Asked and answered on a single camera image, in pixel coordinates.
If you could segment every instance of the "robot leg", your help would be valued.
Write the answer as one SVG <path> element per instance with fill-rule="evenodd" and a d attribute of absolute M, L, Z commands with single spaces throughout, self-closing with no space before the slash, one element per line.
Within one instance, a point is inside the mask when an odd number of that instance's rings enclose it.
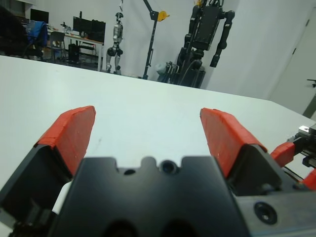
<path fill-rule="evenodd" d="M 119 48 L 118 52 L 115 56 L 115 72 L 117 75 L 122 75 L 121 70 L 120 70 L 120 65 L 119 65 L 119 61 L 120 61 L 120 56 L 123 54 L 123 51 Z"/>
<path fill-rule="evenodd" d="M 107 51 L 107 68 L 106 68 L 106 72 L 107 73 L 110 73 L 111 72 L 111 58 L 113 56 L 115 56 L 116 54 L 116 51 L 114 50 L 113 47 L 109 48 L 108 51 Z"/>

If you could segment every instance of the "red rubber pad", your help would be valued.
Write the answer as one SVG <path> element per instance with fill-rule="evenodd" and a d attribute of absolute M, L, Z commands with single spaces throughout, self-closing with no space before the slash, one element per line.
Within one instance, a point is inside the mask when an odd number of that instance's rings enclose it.
<path fill-rule="evenodd" d="M 267 151 L 231 114 L 203 108 L 200 117 L 209 150 L 217 159 L 225 177 L 228 177 L 243 145 L 257 144 Z"/>
<path fill-rule="evenodd" d="M 59 116 L 37 144 L 57 148 L 65 165 L 75 174 L 90 140 L 95 119 L 93 106 L 69 110 Z"/>
<path fill-rule="evenodd" d="M 286 164 L 293 161 L 295 153 L 295 145 L 292 142 L 285 142 L 279 145 L 271 153 L 272 158 L 278 163 L 280 167 L 285 167 Z"/>
<path fill-rule="evenodd" d="M 302 181 L 309 189 L 316 190 L 316 169 Z"/>

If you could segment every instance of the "white table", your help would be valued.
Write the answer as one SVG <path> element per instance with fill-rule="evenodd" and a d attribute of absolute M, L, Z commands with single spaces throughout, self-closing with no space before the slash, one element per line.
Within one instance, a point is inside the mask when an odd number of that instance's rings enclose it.
<path fill-rule="evenodd" d="M 81 38 L 79 36 L 75 36 L 75 35 L 70 35 L 70 34 L 65 34 L 66 38 L 69 38 L 71 40 L 76 40 L 79 42 L 85 42 L 85 43 L 92 43 L 95 45 L 98 45 L 99 47 L 99 52 L 98 52 L 98 71 L 101 71 L 101 58 L 102 58 L 102 49 L 103 49 L 103 45 L 104 42 L 99 42 L 99 41 L 95 41 L 95 40 L 91 40 L 91 39 L 85 39 L 85 38 Z"/>
<path fill-rule="evenodd" d="M 121 167 L 140 166 L 145 156 L 180 165 L 183 156 L 209 155 L 203 107 L 233 114 L 270 152 L 314 124 L 271 101 L 26 59 L 0 56 L 0 72 L 0 189 L 61 113 L 86 105 L 97 113 L 86 156 L 115 157 Z M 311 169 L 301 163 L 288 167 L 305 177 Z"/>

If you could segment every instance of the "door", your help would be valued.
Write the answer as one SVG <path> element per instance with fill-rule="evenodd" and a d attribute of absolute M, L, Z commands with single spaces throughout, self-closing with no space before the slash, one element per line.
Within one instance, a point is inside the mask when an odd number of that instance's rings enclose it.
<path fill-rule="evenodd" d="M 316 80 L 316 8 L 270 100 L 303 114 L 316 93 L 308 79 Z"/>

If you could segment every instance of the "office chair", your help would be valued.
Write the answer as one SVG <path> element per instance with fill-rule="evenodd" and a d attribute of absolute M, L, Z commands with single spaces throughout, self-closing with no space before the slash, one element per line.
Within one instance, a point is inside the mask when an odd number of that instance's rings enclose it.
<path fill-rule="evenodd" d="M 65 33 L 62 33 L 62 32 L 52 32 L 50 34 L 50 37 L 49 37 L 50 46 L 48 46 L 48 48 L 51 49 L 51 59 L 53 59 L 54 63 L 56 63 L 55 51 L 60 51 L 61 58 L 63 58 L 63 52 L 64 52 L 64 56 L 66 57 L 64 38 L 65 38 Z"/>

